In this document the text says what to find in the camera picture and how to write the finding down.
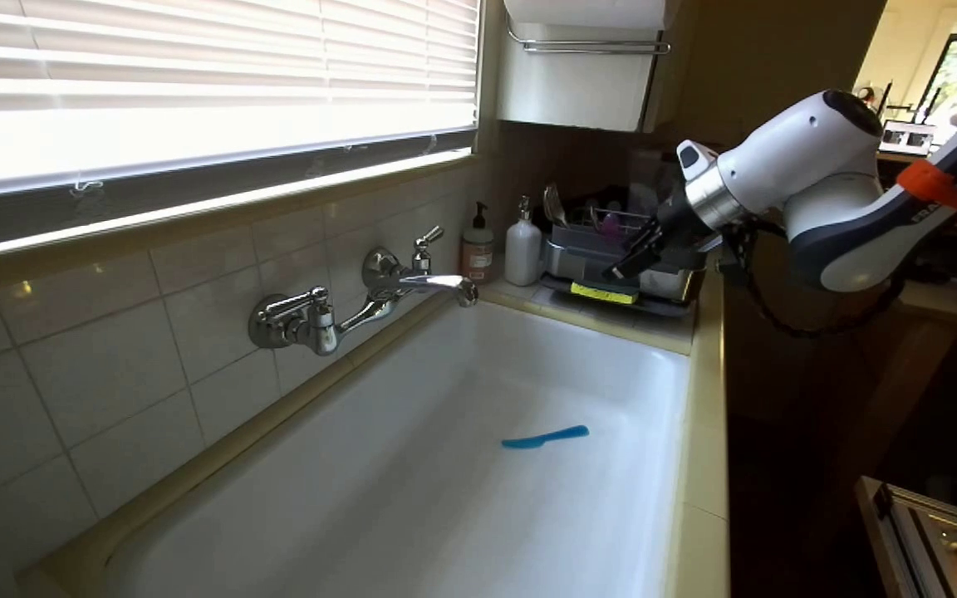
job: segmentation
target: chrome faucet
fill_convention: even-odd
[[[248,339],[260,350],[309,347],[319,356],[339,350],[332,300],[323,286],[300,295],[266,295],[248,313]]]
[[[473,278],[455,275],[455,271],[443,271],[443,275],[433,271],[430,245],[443,239],[443,232],[446,228],[434,226],[423,232],[420,239],[413,239],[413,269],[402,269],[402,261],[387,245],[369,249],[362,261],[369,300],[357,315],[339,321],[339,337],[344,337],[357,326],[387,318],[398,305],[398,300],[406,300],[410,294],[443,289],[443,294],[455,294],[459,305],[473,305],[480,300],[480,286]]]

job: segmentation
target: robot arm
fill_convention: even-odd
[[[957,136],[888,192],[873,175],[878,143],[878,116],[847,93],[813,93],[722,155],[687,141],[677,147],[683,199],[630,239],[611,275],[640,271],[675,237],[780,212],[803,278],[832,294],[882,286],[957,212],[957,199],[946,199],[953,192],[938,189],[957,187]]]

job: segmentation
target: faucet handle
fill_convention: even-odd
[[[420,253],[420,249],[426,249],[430,241],[434,241],[434,239],[443,239],[443,237],[446,237],[446,228],[434,226],[434,228],[423,232],[420,239],[413,239],[413,245],[416,245],[416,253]]]

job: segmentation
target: cable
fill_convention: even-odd
[[[905,294],[905,271],[894,271],[892,284],[885,286],[885,294],[873,300],[873,305],[867,305],[861,315],[847,318],[847,321],[822,326],[822,328],[791,326],[771,309],[771,302],[764,300],[764,294],[753,284],[753,271],[752,271],[753,232],[768,232],[768,237],[784,239],[784,232],[779,226],[752,224],[752,226],[742,226],[738,232],[729,232],[729,245],[731,245],[731,253],[738,258],[742,284],[743,284],[749,295],[753,300],[760,315],[773,328],[780,328],[784,337],[824,339],[824,337],[841,337],[841,332],[861,328],[861,326],[873,321],[882,313],[888,313],[888,305]]]

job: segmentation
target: bottle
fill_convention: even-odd
[[[482,215],[486,202],[480,202],[473,226],[459,239],[459,271],[473,284],[488,284],[491,271],[491,228]]]
[[[527,199],[519,202],[519,224],[509,226],[504,239],[504,278],[527,286],[540,275],[540,228],[533,224]]]

